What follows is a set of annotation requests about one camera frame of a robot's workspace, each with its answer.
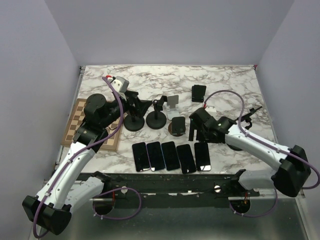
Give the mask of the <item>wooden chessboard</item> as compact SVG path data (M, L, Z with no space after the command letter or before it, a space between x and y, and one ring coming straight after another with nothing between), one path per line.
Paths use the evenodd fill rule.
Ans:
M73 106L72 112L69 116L64 135L61 140L61 145L64 147L70 147L73 142L73 137L76 134L76 130L80 127L85 117L84 108L86 106L85 98L78 98ZM116 152L120 142L120 136L122 132L122 126L120 129L106 140L100 147L100 150Z

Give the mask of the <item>pink-edged black phone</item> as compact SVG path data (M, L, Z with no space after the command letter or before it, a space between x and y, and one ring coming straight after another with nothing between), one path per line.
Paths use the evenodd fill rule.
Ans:
M145 142L139 142L132 145L135 169L137 172L144 172L151 168Z

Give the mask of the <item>small black phone stand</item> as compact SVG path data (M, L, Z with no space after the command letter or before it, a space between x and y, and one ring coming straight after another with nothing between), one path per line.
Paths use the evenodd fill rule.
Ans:
M191 101L203 103L207 87L205 85L193 85L191 87Z

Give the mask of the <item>blue-edged black phone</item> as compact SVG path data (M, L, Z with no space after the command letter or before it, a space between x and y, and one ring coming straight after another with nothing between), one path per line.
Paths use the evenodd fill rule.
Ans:
M161 149L161 144L151 142L146 145L151 171L160 171L165 168L165 161Z

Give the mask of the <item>black phone dark case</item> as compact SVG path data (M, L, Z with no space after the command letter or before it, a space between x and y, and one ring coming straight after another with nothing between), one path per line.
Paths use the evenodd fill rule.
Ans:
M164 142L161 144L162 154L168 171L177 170L181 167L176 145L173 141Z

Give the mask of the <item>white folding phone stand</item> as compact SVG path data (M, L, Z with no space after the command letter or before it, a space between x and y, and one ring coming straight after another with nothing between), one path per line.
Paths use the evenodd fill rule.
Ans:
M167 97L166 112L167 112L167 118L170 121L173 118L180 116L178 104L179 104L179 96L178 95L171 95L171 96Z

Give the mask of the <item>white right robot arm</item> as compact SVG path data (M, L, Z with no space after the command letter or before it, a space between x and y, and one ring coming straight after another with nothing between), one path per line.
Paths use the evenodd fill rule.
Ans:
M246 129L239 128L228 117L215 119L205 108L200 107L190 115L189 137L197 132L200 142L226 144L240 149L265 162L264 170L240 170L230 183L230 191L241 196L247 190L276 189L288 197L296 197L311 174L303 148L289 148L266 140Z

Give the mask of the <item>black round-base stand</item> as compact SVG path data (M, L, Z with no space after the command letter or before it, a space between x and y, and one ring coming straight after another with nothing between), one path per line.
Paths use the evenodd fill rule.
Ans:
M247 126L244 127L246 130L249 130L253 126L251 116L254 115L257 111L259 111L262 108L263 108L262 106L259 106L257 108L254 108L254 107L250 108L249 112L241 117L241 122L246 122L248 124ZM229 144L227 144L227 145L230 149L232 149L234 151L237 151L237 152L242 151L242 149L240 149L238 147L235 147L235 146L229 145Z
M154 111L150 112L146 117L146 124L153 130L159 130L166 125L167 117L162 112L163 104L167 102L167 96L162 95L159 100L155 99L153 101Z
M129 111L123 120L124 127L130 132L137 132L145 125L145 119L139 111Z

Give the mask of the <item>black front mounting rail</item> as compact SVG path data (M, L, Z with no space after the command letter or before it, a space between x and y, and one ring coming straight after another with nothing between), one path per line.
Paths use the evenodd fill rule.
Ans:
M129 209L142 203L144 208L227 208L229 199L258 197L254 190L245 190L234 174L138 174L81 173L78 181L97 177L104 183L103 191L128 187L140 193L141 199L129 190L115 193L115 207Z

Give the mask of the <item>black stand on wooden base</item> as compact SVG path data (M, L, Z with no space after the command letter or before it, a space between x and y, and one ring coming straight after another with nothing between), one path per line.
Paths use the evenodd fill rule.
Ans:
M184 116L173 117L168 126L169 133L174 137L180 137L186 133L186 118Z

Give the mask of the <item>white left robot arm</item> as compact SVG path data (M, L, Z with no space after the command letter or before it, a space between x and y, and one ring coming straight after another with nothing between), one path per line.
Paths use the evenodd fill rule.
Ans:
M28 195L22 202L23 209L32 221L33 235L40 239L37 226L46 233L61 234L68 226L73 213L89 199L111 197L115 191L124 194L129 187L116 187L111 177L97 171L81 186L72 190L82 169L94 157L105 141L119 131L124 113L143 118L151 100L140 100L138 93L127 90L124 96L115 93L115 100L108 102L104 95L89 96L83 108L84 118L76 130L69 151L50 180L36 194Z

